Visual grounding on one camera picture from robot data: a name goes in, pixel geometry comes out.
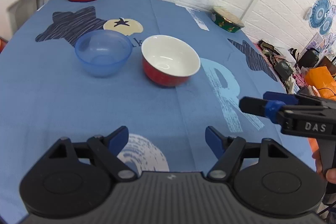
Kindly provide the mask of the person's right hand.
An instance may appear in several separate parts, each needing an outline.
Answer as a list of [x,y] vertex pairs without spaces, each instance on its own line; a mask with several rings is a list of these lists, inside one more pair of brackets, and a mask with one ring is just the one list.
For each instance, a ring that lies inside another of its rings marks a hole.
[[316,172],[324,178],[326,181],[336,184],[336,169],[329,169],[326,174],[323,174],[322,171],[322,162],[321,162],[321,155],[319,150],[315,151],[312,155],[312,158],[315,160],[315,167],[316,167]]

